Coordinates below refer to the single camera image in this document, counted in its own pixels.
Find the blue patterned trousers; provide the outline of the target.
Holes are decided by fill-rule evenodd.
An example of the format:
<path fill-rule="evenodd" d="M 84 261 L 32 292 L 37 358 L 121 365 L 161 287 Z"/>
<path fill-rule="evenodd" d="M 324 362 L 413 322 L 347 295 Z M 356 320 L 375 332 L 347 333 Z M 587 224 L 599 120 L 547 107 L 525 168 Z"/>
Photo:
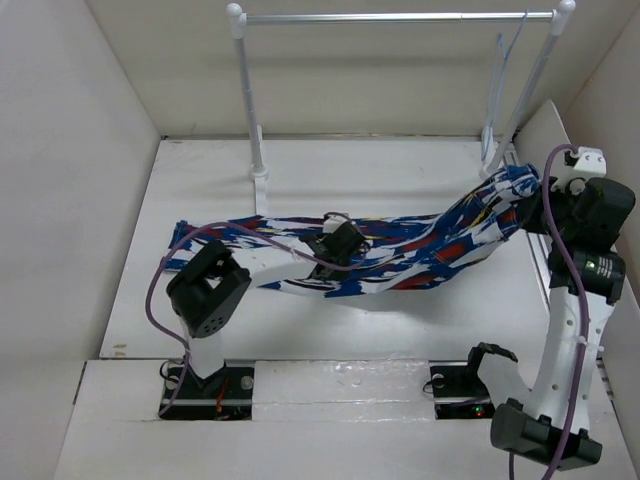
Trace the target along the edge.
<path fill-rule="evenodd" d="M 482 184 L 439 214 L 389 218 L 357 218 L 355 224 L 367 245 L 353 259 L 354 270 L 339 280 L 279 279 L 268 288 L 301 296 L 339 298 L 388 290 L 428 290 L 489 257 L 519 229 L 518 203 L 540 187 L 538 171 L 530 164 L 499 168 Z M 187 240 L 195 225 L 176 223 L 172 244 L 181 249 L 166 263 L 178 272 L 210 240 L 230 249 L 271 250 L 269 239 L 288 243 L 320 235 L 319 217 L 264 217 L 235 219 L 231 228 L 213 228 Z"/>

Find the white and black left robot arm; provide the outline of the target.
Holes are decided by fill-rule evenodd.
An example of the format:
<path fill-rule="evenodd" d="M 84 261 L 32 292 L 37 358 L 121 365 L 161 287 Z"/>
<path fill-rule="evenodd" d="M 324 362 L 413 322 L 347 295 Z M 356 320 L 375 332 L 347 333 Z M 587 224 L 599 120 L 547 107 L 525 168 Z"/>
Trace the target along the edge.
<path fill-rule="evenodd" d="M 226 363 L 220 331 L 251 288 L 288 279 L 342 280 L 367 249 L 348 222 L 331 231 L 269 238 L 240 225 L 240 243 L 212 238 L 169 282 L 166 292 L 180 317 L 189 354 L 188 384 L 201 396 L 222 387 Z"/>

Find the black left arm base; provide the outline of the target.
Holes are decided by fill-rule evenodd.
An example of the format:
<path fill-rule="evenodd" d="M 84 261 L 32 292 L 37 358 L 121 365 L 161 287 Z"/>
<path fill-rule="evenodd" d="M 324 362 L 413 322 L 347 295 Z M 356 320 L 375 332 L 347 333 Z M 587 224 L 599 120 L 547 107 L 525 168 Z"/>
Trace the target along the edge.
<path fill-rule="evenodd" d="M 226 365 L 212 380 L 197 381 L 183 367 L 165 362 L 159 373 L 163 392 L 158 417 L 171 421 L 244 421 L 252 418 L 255 365 Z"/>

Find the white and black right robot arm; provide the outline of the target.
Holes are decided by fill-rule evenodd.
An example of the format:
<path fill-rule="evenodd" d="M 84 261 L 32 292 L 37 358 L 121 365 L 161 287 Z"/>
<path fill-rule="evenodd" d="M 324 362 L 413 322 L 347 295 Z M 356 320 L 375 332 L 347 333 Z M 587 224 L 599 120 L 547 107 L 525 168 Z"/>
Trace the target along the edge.
<path fill-rule="evenodd" d="M 606 178 L 588 180 L 579 194 L 538 194 L 525 228 L 550 235 L 552 249 L 549 324 L 535 383 L 527 386 L 515 354 L 496 344 L 478 344 L 462 369 L 465 387 L 488 392 L 495 408 L 492 445 L 549 474 L 601 458 L 601 444 L 589 436 L 588 401 L 601 337 L 626 277 L 613 245 L 635 202 L 631 189 Z"/>

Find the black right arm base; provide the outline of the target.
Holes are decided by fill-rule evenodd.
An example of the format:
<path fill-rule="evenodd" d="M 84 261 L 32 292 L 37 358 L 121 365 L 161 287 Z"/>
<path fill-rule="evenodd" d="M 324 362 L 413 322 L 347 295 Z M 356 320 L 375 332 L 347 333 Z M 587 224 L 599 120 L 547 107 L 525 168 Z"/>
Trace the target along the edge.
<path fill-rule="evenodd" d="M 488 390 L 467 362 L 429 361 L 429 376 L 422 391 L 434 404 L 437 420 L 488 420 L 495 407 Z"/>

